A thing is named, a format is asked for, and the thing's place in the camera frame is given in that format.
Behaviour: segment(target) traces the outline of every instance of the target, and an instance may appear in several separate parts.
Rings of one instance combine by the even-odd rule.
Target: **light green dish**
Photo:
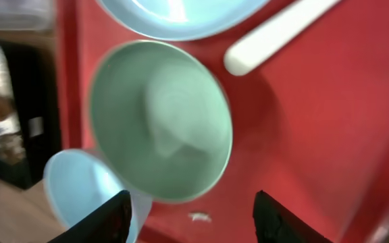
[[[162,202],[206,193],[228,164],[225,94],[205,66],[166,43],[138,40],[109,53],[94,79],[90,119],[115,174]]]

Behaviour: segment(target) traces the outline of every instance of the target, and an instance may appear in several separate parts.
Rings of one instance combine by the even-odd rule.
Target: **red tray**
[[[66,34],[59,47],[61,123],[65,147],[82,139],[90,148],[84,104],[95,68],[116,45],[145,37],[94,0],[77,1],[77,12],[73,2],[58,1]],[[271,0],[217,36],[172,43],[222,83],[234,148],[214,189],[183,205],[154,205],[148,228],[176,242],[256,242],[251,214],[259,190],[335,242],[376,240],[389,226],[389,1],[343,0],[254,72],[227,73],[225,50],[290,2]],[[193,211],[212,222],[192,222]]]

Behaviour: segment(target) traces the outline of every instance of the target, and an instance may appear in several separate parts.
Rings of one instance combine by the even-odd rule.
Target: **white utensil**
[[[226,51],[226,69],[235,76],[249,73],[339,1],[298,0],[290,4]]]

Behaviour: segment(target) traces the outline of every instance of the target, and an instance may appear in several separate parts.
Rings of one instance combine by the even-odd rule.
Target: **white handle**
[[[235,76],[249,73],[339,1],[298,0],[290,4],[226,51],[226,69]]]

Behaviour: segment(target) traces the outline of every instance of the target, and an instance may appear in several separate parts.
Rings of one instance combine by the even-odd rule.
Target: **clear plastic container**
[[[0,30],[48,29],[52,9],[52,0],[0,0]]]

